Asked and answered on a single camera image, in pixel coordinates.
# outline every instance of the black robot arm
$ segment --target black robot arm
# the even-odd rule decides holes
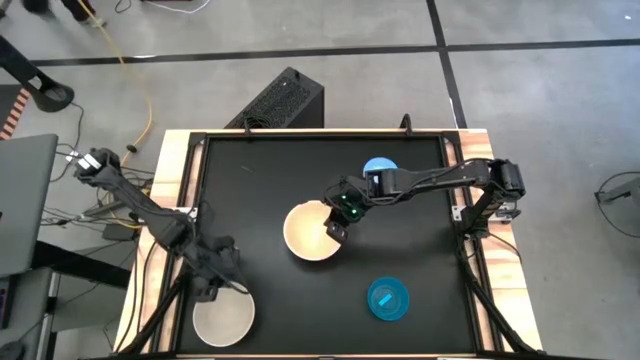
[[[338,242],[347,240],[347,226],[362,219],[374,206],[394,205],[414,195],[440,189],[473,186],[482,197],[462,210],[458,229],[466,235],[486,236],[487,221],[507,201],[525,194],[518,165],[509,160],[469,159],[448,168],[426,171],[373,170],[365,177],[346,176],[327,189],[324,202],[331,207],[325,222],[327,234]]]
[[[192,268],[200,283],[198,301],[212,301],[218,288],[237,272],[238,251],[229,236],[205,243],[190,214],[160,207],[122,176],[118,156],[108,149],[91,150],[76,162],[78,180],[109,191],[145,221],[155,241],[166,251],[180,256]]]

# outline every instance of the wooden table edge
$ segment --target wooden table edge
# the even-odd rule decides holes
[[[256,134],[260,133],[402,133],[404,129],[252,129],[252,132]],[[493,151],[489,141],[489,135],[486,129],[414,129],[415,133],[435,133],[435,132],[458,132],[460,137],[460,144],[462,148],[462,154],[465,159],[474,157],[488,157],[493,158]],[[158,164],[155,171],[154,184],[151,190],[151,198],[158,202],[159,205],[164,207],[175,207],[178,201],[178,192],[182,183],[182,169],[184,169],[186,154],[189,148],[189,137],[192,133],[210,133],[210,134],[234,134],[244,133],[243,129],[177,129],[167,130],[160,150]],[[447,144],[447,155],[450,164],[455,164],[455,156],[452,153],[451,144]],[[189,178],[188,192],[195,191],[195,179],[197,179],[197,169],[199,166],[192,166],[192,172]],[[481,192],[477,189],[472,191],[472,197],[474,201],[481,195]],[[456,202],[460,204],[462,201],[462,192],[456,191]],[[516,246],[513,232],[510,225],[490,225],[490,231],[512,245]],[[143,229],[139,241],[139,250],[137,262],[138,264],[144,264],[149,249],[153,244],[153,238],[148,231]],[[483,241],[483,248],[485,252],[486,266],[489,272],[489,278],[491,282],[494,301],[505,318],[509,321],[511,326],[518,332],[525,342],[536,349],[541,349],[540,337],[531,307],[529,294],[527,291],[522,266],[517,257],[511,253],[504,246],[501,246],[499,242],[490,241],[485,239]],[[164,276],[165,263],[167,260],[166,252],[160,247],[156,246],[151,259],[149,259],[149,266],[147,269],[145,279],[145,297],[143,299],[144,306],[141,311],[141,318],[143,323],[139,323],[138,312],[139,299],[136,306],[133,306],[133,285],[134,281],[129,282],[127,294],[125,297],[124,307],[120,318],[120,324],[118,327],[118,334],[114,343],[114,351],[116,347],[122,341],[122,337],[125,335],[127,325],[131,316],[131,311],[134,311],[133,321],[131,329],[123,341],[123,345],[120,349],[126,347],[134,338],[135,329],[137,326],[141,326],[148,319],[149,316],[155,310],[160,294],[160,288],[162,278]],[[140,288],[142,286],[142,266],[137,266],[135,272],[132,271],[132,275],[135,273],[138,275],[138,297]],[[482,305],[476,299],[476,309],[478,312],[478,320],[481,327],[481,336],[483,339],[484,348],[487,350],[493,349],[493,343],[491,341],[490,327],[488,323],[487,314],[482,308]],[[175,314],[175,301],[172,307],[167,311],[165,321],[162,326],[162,333],[160,339],[160,351],[167,351],[169,348],[171,332],[173,328],[173,321]]]

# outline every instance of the yellow cable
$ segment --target yellow cable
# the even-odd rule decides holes
[[[98,23],[98,19],[96,19],[95,15],[93,15],[93,13],[91,13],[89,8],[87,8],[87,6],[82,2],[82,0],[78,0],[78,3],[80,4],[80,6],[82,6],[84,11],[87,13],[87,15],[89,15],[89,17],[91,17],[91,19],[98,25],[98,28],[102,32],[102,35],[104,35],[104,38],[109,43],[109,46],[111,47],[111,50],[118,57],[118,61],[120,61],[120,65],[122,66],[122,70],[124,71],[125,76],[130,75],[127,72],[126,64],[124,62],[124,59],[122,58],[122,51],[120,51],[120,48],[118,47],[118,45],[116,45],[115,41],[113,41],[113,39],[111,38],[109,33],[104,29],[104,27],[102,25],[100,25],[100,23]],[[151,98],[149,97],[149,94],[147,93],[145,87],[142,84],[142,79],[140,79],[140,77],[138,77],[135,73],[133,74],[133,77],[136,79],[136,81],[138,81],[138,83],[140,85],[140,89],[142,90],[145,102],[147,103],[147,111],[148,111],[148,114],[149,114],[149,116],[147,118],[147,126],[145,127],[144,131],[140,134],[140,136],[138,136],[136,141],[134,141],[133,144],[132,144],[133,146],[137,146],[138,143],[140,143],[140,141],[142,141],[142,139],[144,139],[144,137],[147,135],[147,133],[151,129],[151,124],[153,124],[153,108],[151,106]],[[131,155],[131,151],[127,150],[126,154],[124,154],[124,156],[122,157],[122,162],[121,162],[122,165],[125,164],[125,162],[127,161],[127,159],[129,158],[130,155]]]

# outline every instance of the white cable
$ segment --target white cable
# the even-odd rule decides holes
[[[171,7],[168,7],[168,6],[165,6],[165,5],[156,4],[155,1],[145,1],[146,4],[153,5],[153,6],[162,8],[162,9],[167,9],[169,11],[175,11],[175,12],[183,13],[183,14],[195,14],[198,11],[202,10],[205,6],[207,6],[207,4],[209,4],[209,2],[211,2],[211,0],[205,1],[204,4],[200,5],[195,10],[187,11],[187,10],[182,10],[182,9],[174,9],[174,8],[171,8]]]

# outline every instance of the blue bowl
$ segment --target blue bowl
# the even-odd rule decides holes
[[[371,284],[367,294],[369,309],[384,321],[396,321],[409,310],[409,290],[392,277],[381,277]]]
[[[387,158],[383,158],[383,157],[371,158],[369,159],[369,161],[367,161],[366,164],[364,164],[364,168],[362,169],[362,176],[365,176],[365,173],[371,170],[397,169],[397,168],[398,166],[396,165],[396,163],[394,163],[393,161]]]

